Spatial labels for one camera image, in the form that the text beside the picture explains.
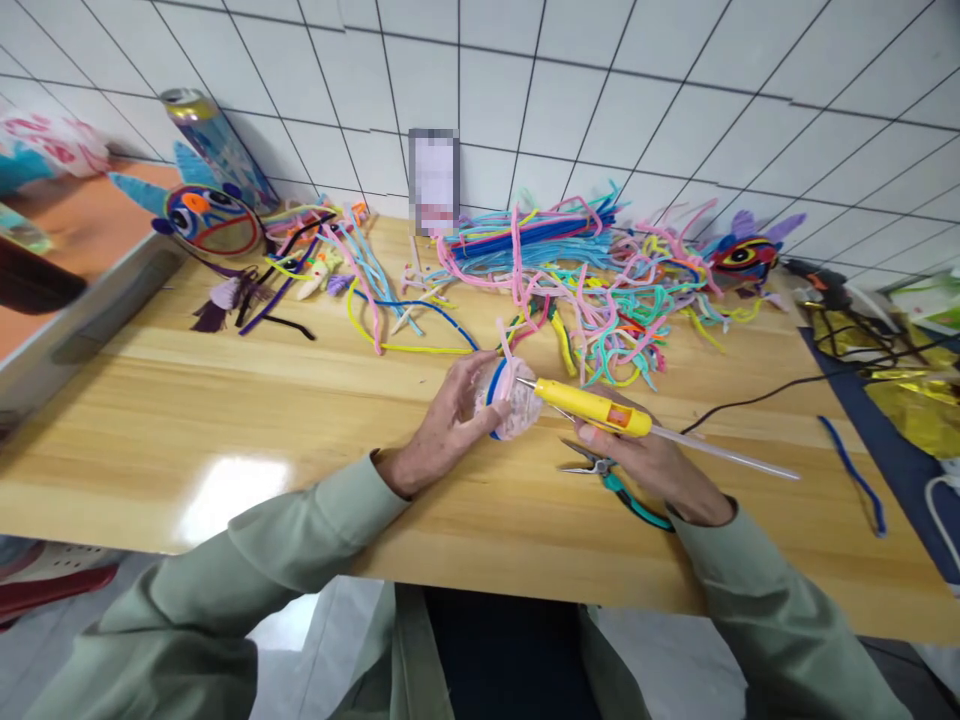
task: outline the floor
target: floor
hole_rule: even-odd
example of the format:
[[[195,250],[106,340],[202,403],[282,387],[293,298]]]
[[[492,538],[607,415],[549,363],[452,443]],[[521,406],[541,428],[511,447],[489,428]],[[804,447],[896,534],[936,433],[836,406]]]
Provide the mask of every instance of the floor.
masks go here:
[[[99,592],[48,605],[0,635],[0,720],[19,720],[64,663],[74,636],[156,557],[126,555],[116,579]],[[381,583],[340,577],[262,622],[251,637],[260,649],[256,720],[320,720],[347,690]],[[659,718],[743,717],[743,675],[704,618],[604,609],[601,629],[636,676]],[[917,651],[906,643],[864,638],[888,682],[925,720],[956,719]],[[919,648],[954,692],[960,654]]]

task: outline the pliers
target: pliers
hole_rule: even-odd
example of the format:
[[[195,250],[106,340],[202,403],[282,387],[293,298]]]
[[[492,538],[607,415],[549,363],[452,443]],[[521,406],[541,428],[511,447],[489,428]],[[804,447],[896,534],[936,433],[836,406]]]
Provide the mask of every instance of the pliers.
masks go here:
[[[638,518],[647,522],[654,527],[658,527],[661,530],[666,530],[667,532],[676,532],[673,529],[673,523],[669,519],[658,515],[655,512],[652,512],[645,508],[640,502],[630,494],[623,483],[620,481],[616,475],[613,474],[613,468],[617,466],[617,463],[610,458],[600,457],[586,448],[582,448],[576,443],[572,443],[566,438],[560,438],[563,441],[563,444],[572,450],[576,450],[578,453],[583,455],[591,463],[591,467],[588,468],[561,468],[561,472],[576,473],[577,475],[599,475],[600,479],[603,481],[603,486],[616,495],[620,502],[622,502],[627,510],[632,512]]]

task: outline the craft eye decoration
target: craft eye decoration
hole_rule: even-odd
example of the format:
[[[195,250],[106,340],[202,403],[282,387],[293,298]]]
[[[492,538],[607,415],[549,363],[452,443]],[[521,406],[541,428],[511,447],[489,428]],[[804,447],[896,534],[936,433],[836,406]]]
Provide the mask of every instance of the craft eye decoration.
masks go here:
[[[236,200],[219,190],[207,190],[204,195],[206,196],[207,202],[213,207],[231,210],[233,212],[238,212],[243,209]]]
[[[727,261],[728,265],[743,265],[750,262],[757,256],[756,251],[751,250],[750,248],[737,248],[730,255],[730,259]]]
[[[170,222],[184,238],[193,237],[196,229],[196,217],[186,208],[178,207],[170,211]]]
[[[717,267],[723,270],[746,270],[768,263],[775,256],[776,250],[767,238],[747,238],[730,248],[725,255],[721,255]]]

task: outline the colorful fish mask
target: colorful fish mask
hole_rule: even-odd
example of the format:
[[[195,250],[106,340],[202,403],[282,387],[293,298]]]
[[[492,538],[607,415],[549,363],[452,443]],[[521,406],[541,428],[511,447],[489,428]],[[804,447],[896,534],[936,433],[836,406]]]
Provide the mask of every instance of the colorful fish mask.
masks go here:
[[[758,233],[753,213],[741,210],[733,218],[730,234],[704,247],[703,257],[715,273],[759,288],[776,267],[783,239],[806,219],[805,213],[791,215]]]
[[[213,171],[181,142],[174,143],[183,184],[172,190],[120,173],[113,184],[140,207],[157,215],[151,224],[164,235],[176,235],[212,255],[243,255],[262,237],[260,220],[231,183],[217,184]]]

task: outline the light green sleeve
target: light green sleeve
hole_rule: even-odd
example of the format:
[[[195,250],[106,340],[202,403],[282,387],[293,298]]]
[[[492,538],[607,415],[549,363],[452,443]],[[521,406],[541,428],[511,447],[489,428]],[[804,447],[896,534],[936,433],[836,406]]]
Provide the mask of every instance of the light green sleeve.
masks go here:
[[[909,718],[833,602],[738,509],[719,528],[671,513],[710,617],[771,718]]]
[[[117,598],[28,718],[246,718],[257,651],[244,636],[346,572],[407,506],[366,457],[248,510]]]

